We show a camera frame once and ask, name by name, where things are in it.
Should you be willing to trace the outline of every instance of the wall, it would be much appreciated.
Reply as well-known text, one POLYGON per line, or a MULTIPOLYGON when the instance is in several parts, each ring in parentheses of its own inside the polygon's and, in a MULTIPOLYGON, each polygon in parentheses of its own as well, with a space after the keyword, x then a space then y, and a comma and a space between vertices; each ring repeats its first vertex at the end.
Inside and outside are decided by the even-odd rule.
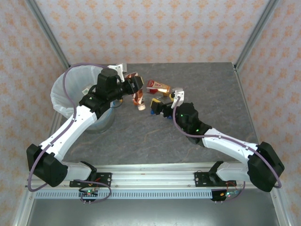
POLYGON ((268 0, 37 0, 69 63, 236 62, 268 0))
POLYGON ((28 176, 26 148, 47 138, 63 73, 24 0, 0 1, 0 219, 11 225, 28 176))
POLYGON ((281 0, 240 78, 260 140, 285 165, 290 211, 301 222, 301 2, 281 0))

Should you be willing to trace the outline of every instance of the black mount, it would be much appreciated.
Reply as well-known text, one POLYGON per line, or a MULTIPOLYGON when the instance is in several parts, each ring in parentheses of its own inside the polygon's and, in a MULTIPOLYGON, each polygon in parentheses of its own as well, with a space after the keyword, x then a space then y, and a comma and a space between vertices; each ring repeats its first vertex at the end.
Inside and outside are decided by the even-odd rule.
POLYGON ((217 161, 213 167, 208 172, 195 172, 194 173, 194 182, 196 187, 225 187, 227 186, 227 182, 221 180, 216 172, 219 166, 223 163, 223 161, 217 161))
POLYGON ((140 76, 126 78, 124 82, 121 82, 117 71, 111 68, 102 69, 97 78, 95 92, 86 94, 79 105, 90 108, 99 119, 110 108, 112 101, 120 100, 124 95, 134 94, 142 86, 143 80, 140 76))
MULTIPOLYGON (((112 173, 95 172, 95 179, 93 179, 93 180, 87 179, 87 181, 95 181, 98 178, 99 178, 99 180, 97 182, 106 184, 111 187, 112 173)), ((97 185, 97 184, 87 185, 87 183, 81 183, 81 182, 75 181, 75 180, 70 181, 69 186, 70 187, 105 187, 103 185, 97 185)))
MULTIPOLYGON (((156 115, 159 115, 162 112, 163 117, 172 117, 172 104, 173 102, 164 104, 160 101, 152 101, 151 109, 156 115)), ((185 133, 192 135, 204 135, 209 129, 212 129, 211 126, 198 119, 198 111, 194 108, 193 103, 183 103, 181 106, 177 107, 175 111, 175 121, 185 133)), ((195 145, 204 147, 201 138, 187 137, 187 139, 195 145)))
MULTIPOLYGON (((34 144, 31 144, 26 150, 29 171, 41 151, 41 147, 34 144)), ((68 167, 61 164, 54 154, 44 153, 33 173, 50 186, 55 187, 62 183, 67 172, 68 167)))
MULTIPOLYGON (((279 177, 285 168, 273 147, 266 142, 262 142, 260 145, 257 145, 256 151, 268 161, 279 177)), ((260 190, 270 192, 277 181, 274 174, 257 155, 253 154, 248 156, 248 158, 248 175, 251 182, 260 190)))
POLYGON ((214 202, 222 202, 225 201, 227 196, 225 196, 227 190, 218 190, 218 191, 212 191, 212 201, 214 202))

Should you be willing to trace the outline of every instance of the yellow object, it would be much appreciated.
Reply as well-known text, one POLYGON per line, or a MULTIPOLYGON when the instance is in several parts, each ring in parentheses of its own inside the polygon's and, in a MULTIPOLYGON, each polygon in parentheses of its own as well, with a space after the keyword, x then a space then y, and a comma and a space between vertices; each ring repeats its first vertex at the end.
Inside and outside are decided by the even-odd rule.
POLYGON ((169 98, 171 99, 171 101, 174 101, 174 99, 171 97, 171 94, 169 94, 169 98))
POLYGON ((152 102, 153 102, 153 101, 154 101, 154 102, 157 102, 157 103, 161 103, 161 101, 159 101, 158 99, 153 98, 153 99, 151 100, 151 105, 152 105, 152 102))

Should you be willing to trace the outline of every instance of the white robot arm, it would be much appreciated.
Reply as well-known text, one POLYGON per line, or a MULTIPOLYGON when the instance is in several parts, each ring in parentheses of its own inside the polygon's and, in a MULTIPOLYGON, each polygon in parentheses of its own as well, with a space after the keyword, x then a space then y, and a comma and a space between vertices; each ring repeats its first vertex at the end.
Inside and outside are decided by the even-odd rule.
POLYGON ((75 109, 75 115, 39 146, 32 144, 27 148, 30 177, 34 174, 52 187, 63 180, 96 179, 96 168, 90 164, 63 162, 63 158, 77 138, 110 108, 112 101, 122 99, 123 95, 134 94, 142 88, 140 76, 124 79, 122 65, 112 67, 114 69, 109 67, 101 71, 95 92, 90 90, 82 98, 75 109))
POLYGON ((226 181, 240 180, 251 181, 266 192, 270 192, 276 182, 279 184, 276 187, 281 187, 279 176, 284 170, 284 165, 271 145, 265 142, 258 145, 238 140, 206 125, 198 119, 198 112, 193 103, 183 102, 184 91, 181 88, 173 89, 170 97, 172 102, 168 104, 153 99, 152 113, 162 113, 164 117, 172 118, 178 130, 192 143, 215 149, 241 162, 237 165, 218 161, 209 172, 200 173, 202 181, 198 181, 198 185, 220 186, 226 181))

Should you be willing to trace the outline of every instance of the gray countertop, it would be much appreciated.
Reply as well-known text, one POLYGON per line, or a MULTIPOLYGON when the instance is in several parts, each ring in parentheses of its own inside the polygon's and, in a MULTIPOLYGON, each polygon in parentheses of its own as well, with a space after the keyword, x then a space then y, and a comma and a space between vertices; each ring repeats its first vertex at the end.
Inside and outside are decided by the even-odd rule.
POLYGON ((184 101, 193 102, 204 123, 235 138, 256 142, 231 63, 129 64, 127 71, 143 77, 146 110, 138 111, 132 97, 126 96, 123 105, 115 109, 113 125, 101 134, 84 132, 64 161, 101 165, 234 160, 192 144, 177 131, 172 120, 151 115, 151 99, 162 95, 146 93, 149 79, 183 88, 184 101))

